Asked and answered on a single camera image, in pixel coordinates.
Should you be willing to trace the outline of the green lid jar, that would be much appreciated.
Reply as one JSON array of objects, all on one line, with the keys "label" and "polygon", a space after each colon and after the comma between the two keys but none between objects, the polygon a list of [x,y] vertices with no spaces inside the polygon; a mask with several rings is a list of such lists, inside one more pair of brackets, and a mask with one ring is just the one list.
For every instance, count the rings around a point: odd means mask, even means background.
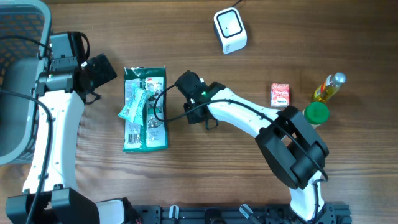
[{"label": "green lid jar", "polygon": [[313,128],[316,128],[329,120],[330,110],[326,104],[321,102],[313,102],[310,103],[303,111],[302,111],[306,120],[312,125]]}]

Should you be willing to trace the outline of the light green plastic sachet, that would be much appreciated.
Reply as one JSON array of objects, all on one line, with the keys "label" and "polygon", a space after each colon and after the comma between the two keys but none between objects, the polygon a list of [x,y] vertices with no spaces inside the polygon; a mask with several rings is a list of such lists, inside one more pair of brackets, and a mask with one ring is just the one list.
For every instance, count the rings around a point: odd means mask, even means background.
[{"label": "light green plastic sachet", "polygon": [[144,106],[152,92],[138,83],[125,83],[125,105],[118,116],[134,124],[144,125]]}]

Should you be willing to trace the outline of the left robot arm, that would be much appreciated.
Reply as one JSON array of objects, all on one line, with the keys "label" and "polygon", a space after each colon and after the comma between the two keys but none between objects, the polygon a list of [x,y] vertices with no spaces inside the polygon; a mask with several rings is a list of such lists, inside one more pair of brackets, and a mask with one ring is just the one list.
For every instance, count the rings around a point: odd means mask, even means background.
[{"label": "left robot arm", "polygon": [[22,195],[9,197],[6,215],[13,223],[125,223],[129,203],[123,198],[93,202],[78,192],[76,141],[86,96],[116,78],[104,55],[90,57],[81,32],[50,36],[52,58],[24,98],[39,109],[35,149]]}]

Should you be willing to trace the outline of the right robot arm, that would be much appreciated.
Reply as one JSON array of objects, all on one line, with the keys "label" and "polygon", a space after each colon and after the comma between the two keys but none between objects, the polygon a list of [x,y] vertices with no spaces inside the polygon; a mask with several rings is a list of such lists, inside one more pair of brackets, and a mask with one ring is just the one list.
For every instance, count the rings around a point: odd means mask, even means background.
[{"label": "right robot arm", "polygon": [[207,85],[186,71],[175,82],[186,98],[184,110],[190,124],[213,119],[226,122],[252,136],[273,174],[290,190],[292,211],[303,221],[315,223],[324,202],[320,184],[328,147],[304,114],[294,106],[266,108],[233,93],[225,85]]}]

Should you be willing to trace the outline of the yellow oil bottle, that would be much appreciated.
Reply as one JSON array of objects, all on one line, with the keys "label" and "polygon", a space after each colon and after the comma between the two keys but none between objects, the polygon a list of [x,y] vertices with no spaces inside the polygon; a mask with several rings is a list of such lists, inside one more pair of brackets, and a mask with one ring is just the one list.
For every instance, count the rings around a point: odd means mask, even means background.
[{"label": "yellow oil bottle", "polygon": [[346,81],[346,75],[338,72],[329,75],[326,80],[315,90],[312,95],[312,102],[326,103],[335,93],[337,93],[342,84]]}]

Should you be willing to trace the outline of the green 3M gloves package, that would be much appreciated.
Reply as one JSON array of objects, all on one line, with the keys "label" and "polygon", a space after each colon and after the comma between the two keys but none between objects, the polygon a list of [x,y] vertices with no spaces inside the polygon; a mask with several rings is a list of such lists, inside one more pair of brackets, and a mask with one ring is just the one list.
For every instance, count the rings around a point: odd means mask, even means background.
[{"label": "green 3M gloves package", "polygon": [[124,104],[125,83],[138,83],[141,88],[152,92],[144,106],[144,125],[125,120],[123,151],[151,152],[168,148],[167,128],[164,122],[165,100],[160,94],[166,89],[166,69],[160,68],[125,68],[124,69]]}]

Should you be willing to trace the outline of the red tissue pack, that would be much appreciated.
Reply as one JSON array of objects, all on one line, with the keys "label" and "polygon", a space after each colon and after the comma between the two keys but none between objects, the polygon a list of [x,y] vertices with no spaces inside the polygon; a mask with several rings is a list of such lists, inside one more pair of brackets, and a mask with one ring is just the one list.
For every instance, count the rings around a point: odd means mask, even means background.
[{"label": "red tissue pack", "polygon": [[286,107],[290,105],[290,88],[288,84],[273,83],[271,85],[271,106]]}]

